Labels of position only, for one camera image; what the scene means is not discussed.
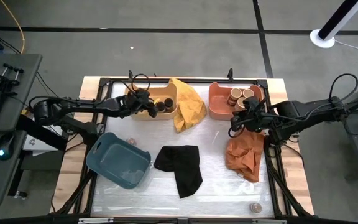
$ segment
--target black cloth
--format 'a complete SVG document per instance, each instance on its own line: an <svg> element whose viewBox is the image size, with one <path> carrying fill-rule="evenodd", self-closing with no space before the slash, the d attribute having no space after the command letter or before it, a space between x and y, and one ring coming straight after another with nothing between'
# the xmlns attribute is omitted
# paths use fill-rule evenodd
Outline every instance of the black cloth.
<svg viewBox="0 0 358 224"><path fill-rule="evenodd" d="M197 146L164 146L155 159L154 167L175 173L180 198L196 193L203 182Z"/></svg>

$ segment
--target blue tray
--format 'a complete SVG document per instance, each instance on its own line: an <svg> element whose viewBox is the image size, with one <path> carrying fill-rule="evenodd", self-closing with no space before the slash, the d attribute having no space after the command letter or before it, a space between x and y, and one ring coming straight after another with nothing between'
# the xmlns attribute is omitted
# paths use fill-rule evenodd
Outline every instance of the blue tray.
<svg viewBox="0 0 358 224"><path fill-rule="evenodd" d="M139 184L150 162L150 153L113 133L100 136L86 157L86 165L91 170L125 189L133 189Z"/></svg>

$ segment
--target gray carpet floor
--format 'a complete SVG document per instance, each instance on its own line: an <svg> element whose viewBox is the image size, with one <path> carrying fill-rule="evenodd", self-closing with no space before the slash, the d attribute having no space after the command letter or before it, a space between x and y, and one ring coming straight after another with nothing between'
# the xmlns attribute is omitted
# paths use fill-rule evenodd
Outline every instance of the gray carpet floor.
<svg viewBox="0 0 358 224"><path fill-rule="evenodd" d="M257 29L252 0L7 0L22 26ZM260 0L265 29L321 28L342 0ZM15 26L0 3L0 26ZM343 30L358 30L358 13ZM19 48L18 32L0 36ZM26 32L26 53L42 54L39 72L59 95L77 97L86 75L145 73L160 76L265 78L258 34L156 34ZM340 35L358 46L358 35ZM283 78L291 100L328 97L334 78L358 76L358 50L336 43L319 49L308 35L266 35L274 78ZM353 88L339 80L334 94ZM35 83L30 96L44 95ZM342 124L320 124L301 133L300 149L315 214L358 221L358 181L344 178L357 168ZM21 187L26 201L5 199L0 218L44 215L49 212L58 172L31 172Z"/></svg>

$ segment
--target salmon plastic bin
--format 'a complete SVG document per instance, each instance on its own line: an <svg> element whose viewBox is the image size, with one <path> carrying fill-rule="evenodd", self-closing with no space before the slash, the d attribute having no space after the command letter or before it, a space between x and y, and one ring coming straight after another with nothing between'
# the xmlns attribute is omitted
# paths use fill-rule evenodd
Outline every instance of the salmon plastic bin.
<svg viewBox="0 0 358 224"><path fill-rule="evenodd" d="M134 90L137 90L138 87L134 84ZM127 95L129 92L128 89L125 89L125 94ZM152 88L150 87L148 92L150 93L149 98L153 100L157 100L158 102L164 102L165 99L171 98L173 100L173 106L171 112L169 113L158 113L155 118L149 116L147 110L143 110L142 112L138 112L137 114L133 114L132 118L138 121L156 121L156 120L169 120L173 119L178 110L178 93L177 87L169 83L166 87L158 87Z"/></svg>
<svg viewBox="0 0 358 224"><path fill-rule="evenodd" d="M211 118L229 121L233 117L233 112L235 112L236 109L227 103L231 89L232 88L229 87L220 87L216 82L209 86L208 108ZM251 85L249 89L254 92L254 95L259 101L262 101L264 95L259 86Z"/></svg>

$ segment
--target towel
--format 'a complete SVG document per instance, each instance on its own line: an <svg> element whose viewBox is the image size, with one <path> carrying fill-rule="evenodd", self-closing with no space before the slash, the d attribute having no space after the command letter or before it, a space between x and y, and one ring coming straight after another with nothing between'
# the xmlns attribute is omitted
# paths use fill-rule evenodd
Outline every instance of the towel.
<svg viewBox="0 0 358 224"><path fill-rule="evenodd" d="M197 146L164 146L154 162L155 168L174 172L180 198L193 195L203 183L199 165Z"/></svg>
<svg viewBox="0 0 358 224"><path fill-rule="evenodd" d="M250 182L259 181L259 165L264 150L264 135L247 131L229 140L226 166Z"/></svg>
<svg viewBox="0 0 358 224"><path fill-rule="evenodd" d="M171 78L169 82L178 89L178 112L173 123L180 133L198 124L206 116L206 106L193 87L176 78Z"/></svg>

